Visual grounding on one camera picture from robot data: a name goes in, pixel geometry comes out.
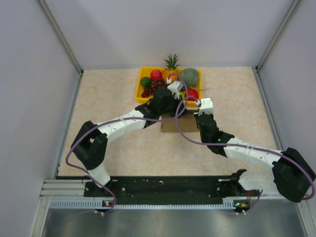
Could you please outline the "brown cardboard box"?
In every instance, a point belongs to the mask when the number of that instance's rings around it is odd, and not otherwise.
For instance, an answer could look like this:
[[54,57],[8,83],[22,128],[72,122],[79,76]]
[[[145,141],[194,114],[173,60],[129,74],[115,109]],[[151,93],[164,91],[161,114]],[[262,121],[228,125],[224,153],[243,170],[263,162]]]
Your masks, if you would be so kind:
[[[187,107],[188,113],[178,118],[178,125],[183,133],[199,132],[194,113],[198,112],[197,108]],[[175,120],[161,123],[160,131],[162,133],[178,133],[178,127]]]

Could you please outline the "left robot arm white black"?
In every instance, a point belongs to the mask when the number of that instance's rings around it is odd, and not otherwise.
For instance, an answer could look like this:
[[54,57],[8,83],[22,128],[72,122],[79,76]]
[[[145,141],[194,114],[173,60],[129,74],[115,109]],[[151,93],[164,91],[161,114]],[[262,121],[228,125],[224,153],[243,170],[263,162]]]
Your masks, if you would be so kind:
[[162,116],[175,117],[177,106],[182,99],[179,89],[159,89],[153,98],[121,117],[104,123],[93,123],[89,120],[82,125],[71,145],[71,152],[96,182],[96,192],[106,196],[112,190],[110,175],[103,165],[107,145],[132,131],[157,123]]

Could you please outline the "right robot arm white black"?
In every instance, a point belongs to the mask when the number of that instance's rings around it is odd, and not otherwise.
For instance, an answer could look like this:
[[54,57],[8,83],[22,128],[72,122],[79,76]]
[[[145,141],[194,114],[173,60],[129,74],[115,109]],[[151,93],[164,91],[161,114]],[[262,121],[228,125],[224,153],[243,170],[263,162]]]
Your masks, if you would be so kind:
[[201,142],[215,154],[236,158],[263,169],[240,171],[230,183],[235,195],[261,190],[281,194],[292,202],[307,199],[307,192],[316,174],[302,155],[294,148],[285,151],[268,150],[244,142],[232,134],[221,131],[212,114],[196,116]]

